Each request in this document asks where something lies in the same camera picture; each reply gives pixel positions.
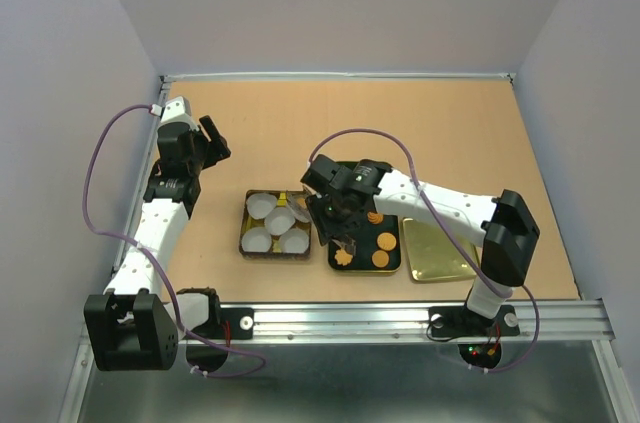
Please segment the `white paper cup centre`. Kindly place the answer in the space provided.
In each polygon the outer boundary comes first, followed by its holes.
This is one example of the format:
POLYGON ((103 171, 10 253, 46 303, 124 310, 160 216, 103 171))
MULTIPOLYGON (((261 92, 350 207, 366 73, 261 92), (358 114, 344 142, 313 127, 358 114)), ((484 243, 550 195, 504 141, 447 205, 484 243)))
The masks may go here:
POLYGON ((276 207, 265 219, 264 226, 272 236, 281 236, 291 229, 296 218, 288 207, 276 207))

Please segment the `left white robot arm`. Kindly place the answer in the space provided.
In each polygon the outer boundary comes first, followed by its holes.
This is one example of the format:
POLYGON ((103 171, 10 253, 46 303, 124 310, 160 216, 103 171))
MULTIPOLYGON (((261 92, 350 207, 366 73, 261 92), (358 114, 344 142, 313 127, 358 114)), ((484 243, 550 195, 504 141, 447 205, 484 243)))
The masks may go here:
POLYGON ((222 327, 216 291, 177 292, 167 268, 199 197, 201 171, 231 151, 208 116, 162 122, 157 145, 136 233, 118 237, 127 245, 125 258, 104 292, 89 296, 84 306, 102 371, 167 370, 189 331, 210 337, 222 327))

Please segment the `round orange cookie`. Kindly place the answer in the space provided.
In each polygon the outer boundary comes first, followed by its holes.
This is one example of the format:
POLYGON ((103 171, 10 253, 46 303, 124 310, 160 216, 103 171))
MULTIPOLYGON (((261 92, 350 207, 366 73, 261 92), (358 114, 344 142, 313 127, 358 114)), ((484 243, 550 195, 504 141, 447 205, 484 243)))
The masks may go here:
POLYGON ((397 238, 390 232, 380 233, 376 239, 378 247, 382 251, 390 252, 397 246, 397 238))
POLYGON ((377 250, 371 255, 371 262, 376 268, 386 268, 390 263, 390 255, 384 250, 377 250))

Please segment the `round orange cookie lower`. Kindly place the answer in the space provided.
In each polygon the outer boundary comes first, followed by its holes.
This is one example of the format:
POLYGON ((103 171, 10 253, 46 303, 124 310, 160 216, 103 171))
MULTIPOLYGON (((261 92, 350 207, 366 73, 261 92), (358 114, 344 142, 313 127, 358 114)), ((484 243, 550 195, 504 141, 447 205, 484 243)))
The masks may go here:
POLYGON ((384 250, 377 250, 371 255, 371 262, 376 268, 386 268, 390 263, 390 255, 384 250))

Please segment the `white paper cup top-left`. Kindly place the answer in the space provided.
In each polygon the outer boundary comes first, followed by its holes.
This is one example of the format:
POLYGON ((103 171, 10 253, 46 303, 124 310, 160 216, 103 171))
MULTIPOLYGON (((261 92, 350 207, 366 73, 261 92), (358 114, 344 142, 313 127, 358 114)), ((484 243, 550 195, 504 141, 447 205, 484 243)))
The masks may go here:
POLYGON ((252 219, 266 218, 277 206, 278 198, 270 193, 258 192, 251 194, 246 200, 246 208, 252 219))

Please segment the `white paper cup bottom-right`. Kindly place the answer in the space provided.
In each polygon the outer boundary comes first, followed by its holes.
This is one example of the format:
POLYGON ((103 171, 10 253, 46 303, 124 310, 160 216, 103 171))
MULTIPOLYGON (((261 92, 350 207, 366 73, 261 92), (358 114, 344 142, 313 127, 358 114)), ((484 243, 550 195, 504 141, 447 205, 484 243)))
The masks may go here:
POLYGON ((309 235, 299 228, 291 228, 279 237, 279 247, 283 254, 304 254, 309 249, 309 244, 309 235))

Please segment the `metal tongs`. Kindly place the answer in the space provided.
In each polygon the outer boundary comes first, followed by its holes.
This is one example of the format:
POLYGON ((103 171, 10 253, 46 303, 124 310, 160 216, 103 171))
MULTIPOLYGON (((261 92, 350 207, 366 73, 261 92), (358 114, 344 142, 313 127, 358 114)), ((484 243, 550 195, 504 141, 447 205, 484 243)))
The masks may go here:
POLYGON ((352 256, 356 253, 356 243, 353 236, 357 224, 352 217, 339 213, 332 200, 321 194, 311 194, 303 191, 286 191, 302 195, 305 198, 307 209, 310 213, 310 223, 316 229, 319 242, 322 246, 332 242, 339 249, 344 249, 352 256))

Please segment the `round orange cookie upper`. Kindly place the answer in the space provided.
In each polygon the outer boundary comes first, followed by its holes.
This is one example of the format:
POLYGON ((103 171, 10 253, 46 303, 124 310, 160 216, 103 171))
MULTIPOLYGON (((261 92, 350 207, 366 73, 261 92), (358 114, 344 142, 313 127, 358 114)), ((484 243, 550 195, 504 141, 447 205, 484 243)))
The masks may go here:
POLYGON ((378 247, 382 251, 390 252, 397 246, 397 238, 390 232, 380 233, 376 239, 378 247))

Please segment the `gold cookie tin box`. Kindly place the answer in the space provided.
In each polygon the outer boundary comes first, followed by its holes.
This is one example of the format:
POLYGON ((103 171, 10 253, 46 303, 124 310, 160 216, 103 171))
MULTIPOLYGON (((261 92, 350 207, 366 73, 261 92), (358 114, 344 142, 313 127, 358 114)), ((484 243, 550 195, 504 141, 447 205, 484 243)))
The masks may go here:
POLYGON ((304 261, 311 255, 312 224, 304 190, 248 190, 239 253, 246 259, 304 261))

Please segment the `gold tin lid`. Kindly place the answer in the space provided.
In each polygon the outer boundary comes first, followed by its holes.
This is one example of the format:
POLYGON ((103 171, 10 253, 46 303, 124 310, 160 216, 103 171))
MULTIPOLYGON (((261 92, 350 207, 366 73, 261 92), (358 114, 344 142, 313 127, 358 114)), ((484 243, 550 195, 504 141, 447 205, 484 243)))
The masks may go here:
POLYGON ((418 283, 473 280, 476 273, 438 226, 404 219, 402 235, 411 277, 418 283))

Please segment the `white paper cup bottom-left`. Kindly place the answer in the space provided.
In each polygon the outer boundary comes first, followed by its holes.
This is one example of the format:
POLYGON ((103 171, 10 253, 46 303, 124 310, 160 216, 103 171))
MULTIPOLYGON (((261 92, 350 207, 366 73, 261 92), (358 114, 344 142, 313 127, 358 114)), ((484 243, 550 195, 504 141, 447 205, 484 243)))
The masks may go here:
POLYGON ((241 238, 241 249, 245 253, 269 253, 272 236, 264 227, 249 229, 241 238))

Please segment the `white paper cup top-right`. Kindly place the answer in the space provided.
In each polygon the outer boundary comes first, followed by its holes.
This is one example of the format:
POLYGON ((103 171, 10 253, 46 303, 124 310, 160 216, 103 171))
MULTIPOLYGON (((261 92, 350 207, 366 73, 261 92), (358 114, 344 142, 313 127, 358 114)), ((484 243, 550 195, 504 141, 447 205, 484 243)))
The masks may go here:
POLYGON ((311 221, 309 210, 307 208, 303 209, 298 205, 298 203, 297 203, 297 199, 298 198, 304 198, 304 197, 302 195, 298 195, 298 194, 287 193, 286 194, 286 205, 291 210, 291 212, 293 213, 294 217, 298 221, 300 221, 302 223, 309 223, 311 221))

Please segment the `orange swirl cookie right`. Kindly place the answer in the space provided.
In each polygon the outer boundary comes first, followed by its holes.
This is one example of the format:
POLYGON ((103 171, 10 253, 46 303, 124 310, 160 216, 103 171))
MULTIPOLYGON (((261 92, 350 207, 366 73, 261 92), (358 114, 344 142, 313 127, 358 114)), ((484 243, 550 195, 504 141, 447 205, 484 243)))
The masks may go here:
POLYGON ((367 220, 372 225, 379 225, 384 221, 384 216, 376 212, 368 212, 367 220))

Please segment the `orange flower cookie bottom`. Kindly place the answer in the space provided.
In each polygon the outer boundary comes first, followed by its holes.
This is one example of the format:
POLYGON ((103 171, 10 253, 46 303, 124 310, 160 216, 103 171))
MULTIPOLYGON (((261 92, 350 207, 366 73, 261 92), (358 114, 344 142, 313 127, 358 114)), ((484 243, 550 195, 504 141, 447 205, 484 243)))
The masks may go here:
POLYGON ((338 249, 334 255, 334 260, 337 265, 346 267, 351 264, 353 256, 344 249, 338 249))

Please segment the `aluminium rail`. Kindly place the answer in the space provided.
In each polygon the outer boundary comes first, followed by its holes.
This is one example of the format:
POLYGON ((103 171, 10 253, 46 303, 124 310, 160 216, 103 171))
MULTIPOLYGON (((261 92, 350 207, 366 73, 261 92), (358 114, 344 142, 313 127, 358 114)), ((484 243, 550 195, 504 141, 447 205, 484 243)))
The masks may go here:
MULTIPOLYGON (((598 301, 514 301, 520 335, 501 336, 504 342, 528 342, 534 336, 547 341, 611 341, 614 331, 604 304, 598 301)), ((255 312, 250 344, 332 344, 429 342, 429 309, 435 306, 463 306, 459 302, 404 303, 290 303, 222 304, 223 307, 250 307, 255 312)), ((207 322, 202 311, 189 303, 185 326, 194 330, 207 322)), ((453 343, 481 338, 451 338, 453 343)))

